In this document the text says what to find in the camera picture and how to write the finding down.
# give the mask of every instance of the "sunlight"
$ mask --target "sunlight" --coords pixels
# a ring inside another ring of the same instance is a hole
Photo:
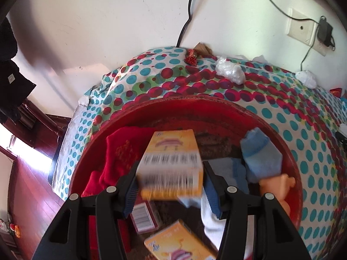
[[[47,168],[49,169],[51,167],[51,158],[28,146],[18,138],[16,138],[11,151],[20,156],[26,161],[26,163],[28,163],[32,168],[38,171],[45,172]]]
[[[10,145],[12,133],[8,131],[2,124],[0,124],[0,146],[7,149]]]

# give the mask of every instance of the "light blue cloth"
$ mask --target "light blue cloth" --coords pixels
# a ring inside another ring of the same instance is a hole
[[[281,174],[282,154],[258,127],[248,131],[240,144],[248,182]]]
[[[249,194],[246,180],[246,168],[238,158],[216,158],[208,160],[212,170],[216,175],[224,177],[229,186],[235,186],[244,193]],[[179,198],[178,201],[186,208],[194,206],[201,207],[201,198]]]

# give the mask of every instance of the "bedspread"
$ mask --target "bedspread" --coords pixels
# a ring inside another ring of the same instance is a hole
[[[235,85],[216,75],[215,57],[199,57],[197,67],[192,67],[184,62],[185,54],[176,47],[153,49],[104,75],[90,93],[90,104],[70,144],[59,196],[67,198],[69,179],[85,144],[119,112],[151,99],[207,94],[247,108],[286,141],[303,184],[299,233],[313,260],[328,253],[347,220],[346,154],[334,137],[339,124],[347,122],[346,107],[321,88],[304,87],[279,67],[231,58],[246,73],[246,82]]]

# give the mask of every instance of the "red package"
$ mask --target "red package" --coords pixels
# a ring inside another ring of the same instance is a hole
[[[329,92],[333,94],[335,97],[341,98],[342,88],[331,89]]]
[[[130,218],[138,234],[156,231],[162,224],[154,202],[143,200],[140,194],[137,196]]]
[[[193,49],[188,50],[188,56],[184,59],[187,64],[196,67],[197,64],[197,52]]]

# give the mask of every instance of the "orange toy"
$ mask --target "orange toy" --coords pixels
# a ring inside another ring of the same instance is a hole
[[[259,181],[260,194],[263,195],[271,192],[282,205],[285,212],[290,214],[289,204],[284,200],[291,187],[295,186],[295,178],[289,177],[287,174],[280,176],[261,179]]]
[[[20,239],[20,228],[15,224],[10,224],[10,229],[15,232],[15,236]]]

